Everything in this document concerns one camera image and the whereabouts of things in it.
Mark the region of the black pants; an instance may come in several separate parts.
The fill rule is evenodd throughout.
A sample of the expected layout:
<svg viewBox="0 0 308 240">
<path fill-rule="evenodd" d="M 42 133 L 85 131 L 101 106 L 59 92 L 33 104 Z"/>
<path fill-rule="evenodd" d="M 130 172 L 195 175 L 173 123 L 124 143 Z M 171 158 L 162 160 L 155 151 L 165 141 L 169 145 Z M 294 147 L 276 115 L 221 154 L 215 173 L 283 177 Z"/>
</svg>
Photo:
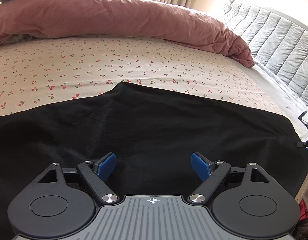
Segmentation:
<svg viewBox="0 0 308 240">
<path fill-rule="evenodd" d="M 51 163 L 74 167 L 113 152 L 115 193 L 188 196 L 199 185 L 190 165 L 199 152 L 234 167 L 255 162 L 295 196 L 308 173 L 298 141 L 282 115 L 126 82 L 0 116 L 0 239 L 14 235 L 9 203 Z"/>
</svg>

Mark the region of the grey quilted headboard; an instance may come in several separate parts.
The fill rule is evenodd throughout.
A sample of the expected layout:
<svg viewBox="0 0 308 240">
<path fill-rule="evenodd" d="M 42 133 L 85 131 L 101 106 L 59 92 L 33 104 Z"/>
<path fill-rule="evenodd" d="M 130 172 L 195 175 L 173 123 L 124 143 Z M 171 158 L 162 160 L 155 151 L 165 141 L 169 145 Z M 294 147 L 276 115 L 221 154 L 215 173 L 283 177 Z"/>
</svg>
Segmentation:
<svg viewBox="0 0 308 240">
<path fill-rule="evenodd" d="M 280 12 L 235 0 L 225 5 L 223 22 L 308 107 L 308 27 Z"/>
</svg>

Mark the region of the cherry print bed sheet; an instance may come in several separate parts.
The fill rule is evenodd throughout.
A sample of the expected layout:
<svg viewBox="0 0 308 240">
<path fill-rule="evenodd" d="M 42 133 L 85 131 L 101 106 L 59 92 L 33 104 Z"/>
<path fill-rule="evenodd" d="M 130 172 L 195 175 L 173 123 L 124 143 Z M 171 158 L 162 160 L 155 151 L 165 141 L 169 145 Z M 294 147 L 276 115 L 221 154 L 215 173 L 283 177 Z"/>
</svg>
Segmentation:
<svg viewBox="0 0 308 240">
<path fill-rule="evenodd" d="M 163 40 L 88 36 L 0 46 L 0 116 L 100 95 L 119 82 L 286 116 L 302 139 L 305 105 L 259 68 Z"/>
</svg>

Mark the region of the pink duvet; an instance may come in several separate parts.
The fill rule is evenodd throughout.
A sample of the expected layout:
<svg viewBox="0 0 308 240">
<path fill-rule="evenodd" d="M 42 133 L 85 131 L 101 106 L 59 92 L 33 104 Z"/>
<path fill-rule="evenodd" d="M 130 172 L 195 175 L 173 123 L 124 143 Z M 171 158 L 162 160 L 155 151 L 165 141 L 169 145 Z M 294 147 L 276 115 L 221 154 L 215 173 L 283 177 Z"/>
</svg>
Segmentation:
<svg viewBox="0 0 308 240">
<path fill-rule="evenodd" d="M 185 7 L 144 0 L 10 0 L 0 4 L 0 45 L 14 36 L 160 38 L 254 65 L 247 43 L 222 22 Z"/>
</svg>

